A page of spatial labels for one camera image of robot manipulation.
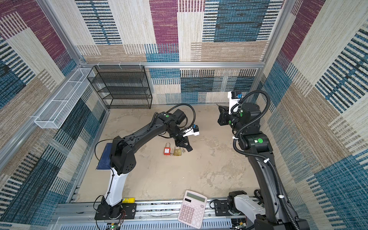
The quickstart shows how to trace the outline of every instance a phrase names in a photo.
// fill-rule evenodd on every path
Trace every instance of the pink calculator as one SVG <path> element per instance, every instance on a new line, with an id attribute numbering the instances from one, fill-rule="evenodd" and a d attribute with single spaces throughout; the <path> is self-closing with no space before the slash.
<path id="1" fill-rule="evenodd" d="M 206 203 L 207 197 L 193 191 L 185 191 L 178 220 L 191 227 L 200 229 L 202 226 Z"/>

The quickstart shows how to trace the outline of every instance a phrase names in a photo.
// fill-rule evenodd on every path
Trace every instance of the metal mesh basket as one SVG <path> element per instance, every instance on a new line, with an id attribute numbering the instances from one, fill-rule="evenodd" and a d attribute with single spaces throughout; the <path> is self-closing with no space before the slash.
<path id="1" fill-rule="evenodd" d="M 51 102 L 42 110 L 35 123 L 40 128 L 59 129 L 86 90 L 89 68 L 78 69 Z"/>
<path id="2" fill-rule="evenodd" d="M 152 94 L 143 66 L 94 66 L 87 79 L 108 109 L 150 109 Z"/>

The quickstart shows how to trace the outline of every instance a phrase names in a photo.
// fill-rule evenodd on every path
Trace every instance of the black mesh shelf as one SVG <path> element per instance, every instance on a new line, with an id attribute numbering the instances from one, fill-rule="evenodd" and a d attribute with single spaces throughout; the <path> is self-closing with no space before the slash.
<path id="1" fill-rule="evenodd" d="M 94 66 L 88 80 L 108 109 L 150 109 L 152 94 L 143 66 Z"/>

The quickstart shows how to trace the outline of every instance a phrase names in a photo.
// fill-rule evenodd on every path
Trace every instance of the white mesh basket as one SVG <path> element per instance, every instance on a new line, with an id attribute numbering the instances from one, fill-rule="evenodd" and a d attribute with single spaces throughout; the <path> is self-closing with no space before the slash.
<path id="1" fill-rule="evenodd" d="M 73 74 L 36 118 L 35 123 L 40 128 L 59 129 L 62 126 L 89 85 L 89 81 L 86 77 L 90 72 L 92 75 L 94 74 L 91 69 L 80 68 Z"/>

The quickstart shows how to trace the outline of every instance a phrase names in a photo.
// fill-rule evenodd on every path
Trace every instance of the calculator screen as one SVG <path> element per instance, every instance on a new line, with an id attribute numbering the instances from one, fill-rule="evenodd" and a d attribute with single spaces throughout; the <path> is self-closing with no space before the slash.
<path id="1" fill-rule="evenodd" d="M 187 196 L 188 196 L 188 197 L 191 197 L 191 198 L 193 198 L 193 199 L 196 199 L 196 200 L 202 201 L 202 202 L 204 202 L 204 201 L 206 200 L 206 199 L 205 199 L 205 198 L 203 198 L 203 197 L 199 197 L 199 196 L 196 196 L 196 195 L 191 194 L 191 193 L 188 193 L 188 192 L 187 192 Z"/>

